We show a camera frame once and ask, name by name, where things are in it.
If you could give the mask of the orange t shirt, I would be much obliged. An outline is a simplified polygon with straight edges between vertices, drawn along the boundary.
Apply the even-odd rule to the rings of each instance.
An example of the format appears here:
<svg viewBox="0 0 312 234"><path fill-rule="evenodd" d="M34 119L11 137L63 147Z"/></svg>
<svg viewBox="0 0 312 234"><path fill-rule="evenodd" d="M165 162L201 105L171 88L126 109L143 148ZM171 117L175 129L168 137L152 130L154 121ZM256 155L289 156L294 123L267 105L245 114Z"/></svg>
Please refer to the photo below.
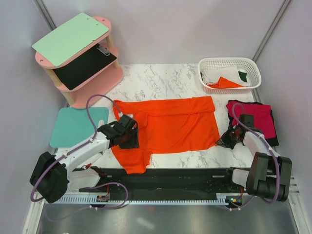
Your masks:
<svg viewBox="0 0 312 234"><path fill-rule="evenodd" d="M128 174L144 173L153 154L206 150L219 140L210 96L115 103L116 119L120 119L118 114L122 112L132 115L138 123L138 148L112 148Z"/></svg>
<svg viewBox="0 0 312 234"><path fill-rule="evenodd" d="M219 80L216 83L208 84L211 88L216 89L228 89L228 88L240 88L244 87L238 83L232 82L224 77L220 77Z"/></svg>

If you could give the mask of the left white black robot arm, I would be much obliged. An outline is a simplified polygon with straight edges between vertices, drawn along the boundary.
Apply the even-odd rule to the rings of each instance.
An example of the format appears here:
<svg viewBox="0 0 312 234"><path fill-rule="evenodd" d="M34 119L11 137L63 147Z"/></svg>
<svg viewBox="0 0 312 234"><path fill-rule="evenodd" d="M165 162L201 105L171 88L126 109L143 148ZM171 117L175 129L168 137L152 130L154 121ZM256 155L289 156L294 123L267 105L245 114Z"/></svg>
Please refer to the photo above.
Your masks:
<svg viewBox="0 0 312 234"><path fill-rule="evenodd" d="M30 177L33 186L31 200L39 201L33 197L34 192L38 192L48 203L54 203L74 190L105 190L107 180L100 175L99 170L88 168L79 171L77 168L91 157L114 146L120 149L139 147L138 123L128 115L100 126L93 135L69 150L54 155L49 152L41 154Z"/></svg>

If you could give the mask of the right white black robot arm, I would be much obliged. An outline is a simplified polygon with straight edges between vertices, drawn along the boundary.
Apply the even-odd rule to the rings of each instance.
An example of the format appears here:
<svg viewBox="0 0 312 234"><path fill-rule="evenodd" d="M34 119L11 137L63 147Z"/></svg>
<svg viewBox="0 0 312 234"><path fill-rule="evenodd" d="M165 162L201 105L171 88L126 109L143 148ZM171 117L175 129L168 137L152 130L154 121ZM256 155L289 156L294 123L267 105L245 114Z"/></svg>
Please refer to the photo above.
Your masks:
<svg viewBox="0 0 312 234"><path fill-rule="evenodd" d="M240 186L249 195L257 196L267 203L284 202L290 189L292 161L280 156L265 140L259 129L254 128L254 117L241 114L238 124L228 130L216 142L217 146L233 149L241 143L253 155L250 169L230 167L223 186L229 192Z"/></svg>

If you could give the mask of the red white pen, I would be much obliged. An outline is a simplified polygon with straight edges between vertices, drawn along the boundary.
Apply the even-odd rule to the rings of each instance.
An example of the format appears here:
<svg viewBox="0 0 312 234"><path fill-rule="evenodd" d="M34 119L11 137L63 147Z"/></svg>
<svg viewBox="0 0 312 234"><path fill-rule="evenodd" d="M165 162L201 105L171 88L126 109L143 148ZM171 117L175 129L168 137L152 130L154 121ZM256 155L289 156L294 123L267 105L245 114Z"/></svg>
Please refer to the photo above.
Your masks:
<svg viewBox="0 0 312 234"><path fill-rule="evenodd" d="M81 169L84 169L84 170L87 170L88 168L90 168L98 159L101 158L101 156L103 155L103 153L100 153L100 154L97 154L95 155L92 160L88 163L88 164L85 164L81 167Z"/></svg>

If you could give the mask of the teal cutting board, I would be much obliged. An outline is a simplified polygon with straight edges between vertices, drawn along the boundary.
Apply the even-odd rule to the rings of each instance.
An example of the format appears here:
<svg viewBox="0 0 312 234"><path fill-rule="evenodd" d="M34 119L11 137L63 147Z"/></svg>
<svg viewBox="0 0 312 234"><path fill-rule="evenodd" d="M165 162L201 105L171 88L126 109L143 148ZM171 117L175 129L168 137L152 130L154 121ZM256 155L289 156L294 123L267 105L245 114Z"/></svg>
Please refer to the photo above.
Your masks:
<svg viewBox="0 0 312 234"><path fill-rule="evenodd" d="M62 108L50 139L53 148L71 148L95 133L86 110Z"/></svg>

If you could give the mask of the pink two tier shelf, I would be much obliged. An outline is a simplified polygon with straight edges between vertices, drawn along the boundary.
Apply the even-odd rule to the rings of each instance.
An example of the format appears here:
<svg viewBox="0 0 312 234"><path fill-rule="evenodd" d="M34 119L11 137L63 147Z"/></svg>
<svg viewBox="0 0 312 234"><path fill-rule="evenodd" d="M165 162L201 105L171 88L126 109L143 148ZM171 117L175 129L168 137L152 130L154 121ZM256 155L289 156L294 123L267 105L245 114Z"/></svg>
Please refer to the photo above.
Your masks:
<svg viewBox="0 0 312 234"><path fill-rule="evenodd" d="M118 49L113 44L110 31L110 33L106 35L102 40L90 46L90 48L83 51L82 53L77 54L76 56L71 58L68 63L91 49L96 44L100 44L101 46L105 47L110 53L118 58ZM87 99L90 96L95 94L106 94L118 83L120 83L123 78L123 70L118 63L118 60L116 59L114 62L91 76L88 80L83 82L78 87L74 88L73 90L69 90L54 73L53 70L57 68L42 68L49 75L55 87L64 95L68 104L76 109L84 109L86 107Z"/></svg>

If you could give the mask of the dark green cloth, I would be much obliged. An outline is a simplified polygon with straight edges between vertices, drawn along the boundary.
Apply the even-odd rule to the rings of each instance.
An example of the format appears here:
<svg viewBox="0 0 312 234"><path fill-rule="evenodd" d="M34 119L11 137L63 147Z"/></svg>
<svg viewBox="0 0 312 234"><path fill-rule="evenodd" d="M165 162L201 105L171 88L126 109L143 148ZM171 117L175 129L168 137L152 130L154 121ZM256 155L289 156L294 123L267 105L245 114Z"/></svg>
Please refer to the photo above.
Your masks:
<svg viewBox="0 0 312 234"><path fill-rule="evenodd" d="M238 73L239 73L240 79L241 79L243 82L247 82L247 73L246 73L246 72L241 72L241 71L238 71Z"/></svg>

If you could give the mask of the white plastic laundry basket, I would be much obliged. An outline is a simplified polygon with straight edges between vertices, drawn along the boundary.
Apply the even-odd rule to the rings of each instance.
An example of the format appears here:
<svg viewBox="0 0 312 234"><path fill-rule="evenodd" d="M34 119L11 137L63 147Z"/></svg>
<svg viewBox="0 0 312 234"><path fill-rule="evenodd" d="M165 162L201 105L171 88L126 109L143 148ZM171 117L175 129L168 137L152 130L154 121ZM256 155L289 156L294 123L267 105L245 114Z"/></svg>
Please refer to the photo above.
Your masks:
<svg viewBox="0 0 312 234"><path fill-rule="evenodd" d="M211 88L203 81L200 71L203 69L225 68L237 66L240 71L247 73L247 82L250 87L237 87L227 89ZM257 88L261 84L261 74L254 61L249 58L203 58L197 65L198 75L202 89L207 94L246 94Z"/></svg>

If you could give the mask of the black clipboard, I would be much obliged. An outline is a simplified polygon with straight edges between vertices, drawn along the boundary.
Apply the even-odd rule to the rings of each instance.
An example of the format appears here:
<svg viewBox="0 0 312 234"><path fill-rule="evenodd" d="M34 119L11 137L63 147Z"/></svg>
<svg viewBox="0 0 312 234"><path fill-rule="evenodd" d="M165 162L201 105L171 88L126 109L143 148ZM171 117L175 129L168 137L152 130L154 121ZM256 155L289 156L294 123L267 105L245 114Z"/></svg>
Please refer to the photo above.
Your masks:
<svg viewBox="0 0 312 234"><path fill-rule="evenodd" d="M96 44L67 65L53 71L69 90L73 90L116 59L105 47Z"/></svg>

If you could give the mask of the mint green board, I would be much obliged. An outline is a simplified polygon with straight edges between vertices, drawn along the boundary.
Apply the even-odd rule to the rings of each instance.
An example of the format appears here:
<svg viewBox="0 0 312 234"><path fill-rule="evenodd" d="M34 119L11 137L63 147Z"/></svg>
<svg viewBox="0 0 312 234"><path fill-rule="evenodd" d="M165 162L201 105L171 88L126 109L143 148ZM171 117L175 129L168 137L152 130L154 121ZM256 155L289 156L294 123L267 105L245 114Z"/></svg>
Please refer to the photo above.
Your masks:
<svg viewBox="0 0 312 234"><path fill-rule="evenodd" d="M106 18L79 13L32 45L36 61L44 68L61 67L110 31L111 23Z"/></svg>

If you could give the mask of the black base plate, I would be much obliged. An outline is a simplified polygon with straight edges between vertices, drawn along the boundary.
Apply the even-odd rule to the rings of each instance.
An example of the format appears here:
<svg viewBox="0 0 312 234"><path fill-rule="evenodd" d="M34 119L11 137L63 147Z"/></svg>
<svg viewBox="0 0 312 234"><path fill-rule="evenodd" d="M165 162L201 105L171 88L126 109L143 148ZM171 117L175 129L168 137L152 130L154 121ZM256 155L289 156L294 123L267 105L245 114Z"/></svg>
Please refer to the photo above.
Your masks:
<svg viewBox="0 0 312 234"><path fill-rule="evenodd" d="M131 200L206 200L217 193L237 193L244 187L232 183L225 168L164 168L147 169L142 174L128 174L121 168L91 167L100 172L95 187L78 189L80 192L108 192L115 199L125 195L124 189L112 185L125 185Z"/></svg>

